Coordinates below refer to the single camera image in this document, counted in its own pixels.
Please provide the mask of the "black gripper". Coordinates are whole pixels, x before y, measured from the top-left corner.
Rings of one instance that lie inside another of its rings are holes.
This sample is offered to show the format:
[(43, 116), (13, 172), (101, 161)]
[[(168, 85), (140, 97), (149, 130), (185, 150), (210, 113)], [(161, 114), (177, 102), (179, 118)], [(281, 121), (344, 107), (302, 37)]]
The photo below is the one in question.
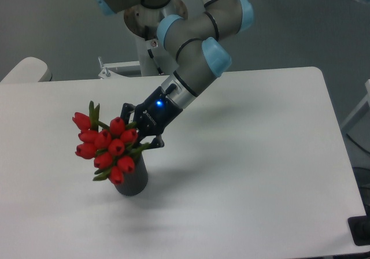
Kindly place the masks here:
[(181, 112), (182, 108), (175, 105), (167, 94), (158, 87), (145, 101), (137, 106), (131, 103), (123, 103), (120, 118), (124, 124), (129, 124), (130, 117), (134, 113), (134, 122), (139, 131), (139, 136), (155, 136), (151, 142), (141, 143), (142, 149), (159, 149), (165, 146), (162, 133)]

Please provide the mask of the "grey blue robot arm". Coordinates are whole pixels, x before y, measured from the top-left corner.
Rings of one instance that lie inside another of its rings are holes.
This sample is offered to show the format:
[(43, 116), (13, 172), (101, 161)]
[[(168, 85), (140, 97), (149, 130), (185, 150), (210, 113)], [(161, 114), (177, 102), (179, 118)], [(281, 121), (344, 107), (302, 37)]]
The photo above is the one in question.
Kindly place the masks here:
[(202, 0), (204, 12), (187, 19), (174, 0), (96, 0), (107, 14), (137, 9), (137, 23), (173, 57), (177, 68), (143, 103), (123, 105), (121, 117), (133, 119), (139, 140), (152, 136), (149, 149), (164, 145), (162, 133), (193, 100), (231, 65), (219, 41), (248, 29), (254, 20), (248, 0)]

